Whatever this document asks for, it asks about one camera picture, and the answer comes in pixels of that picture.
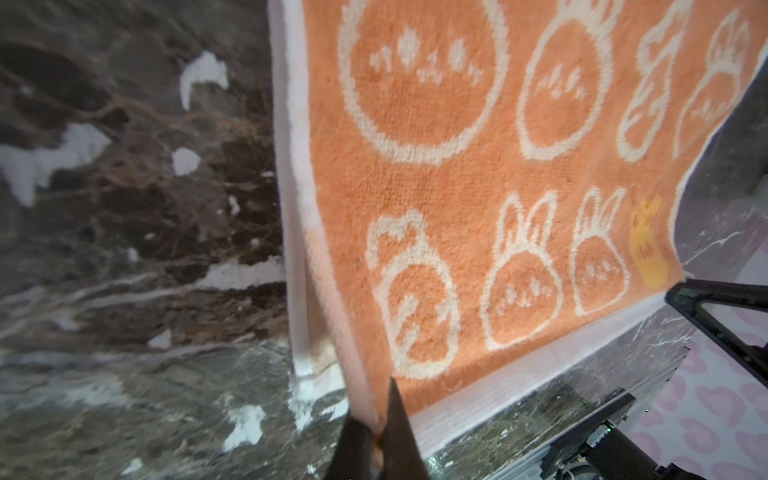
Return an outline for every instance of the towel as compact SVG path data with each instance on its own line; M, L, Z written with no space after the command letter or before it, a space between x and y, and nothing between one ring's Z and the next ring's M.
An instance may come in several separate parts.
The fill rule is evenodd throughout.
M276 2L281 201L377 432L391 376L418 412L681 280L687 178L768 53L763 0Z

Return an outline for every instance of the gray marble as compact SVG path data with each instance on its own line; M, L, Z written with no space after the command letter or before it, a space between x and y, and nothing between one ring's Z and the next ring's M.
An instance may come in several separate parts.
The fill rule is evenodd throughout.
M136 458L126 478L321 477L343 392L296 402L285 284L237 282L282 253L265 3L7 3L3 152L61 148L73 124L109 143L38 179L28 206L3 166L0 477L118 478ZM186 111L180 76L204 51L228 85L196 84ZM763 73L691 178L676 236L691 276L733 279L768 235L766 114ZM177 175L182 147L200 163ZM678 360L692 332L659 312L427 465L503 468Z

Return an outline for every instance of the marble surface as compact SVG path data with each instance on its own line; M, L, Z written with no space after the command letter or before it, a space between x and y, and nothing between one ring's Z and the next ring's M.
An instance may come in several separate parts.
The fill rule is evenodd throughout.
M344 395L292 392L266 3L0 12L0 477L321 478ZM763 73L686 190L691 276L734 278L768 235L766 116ZM62 152L66 167L30 168ZM659 312L427 465L493 473L692 331Z

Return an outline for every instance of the folded towel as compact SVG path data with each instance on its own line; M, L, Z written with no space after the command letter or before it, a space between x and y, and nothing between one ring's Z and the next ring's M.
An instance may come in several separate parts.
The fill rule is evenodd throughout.
M271 8L281 197L374 429L390 376L418 412L679 281L687 178L768 52L764 0Z

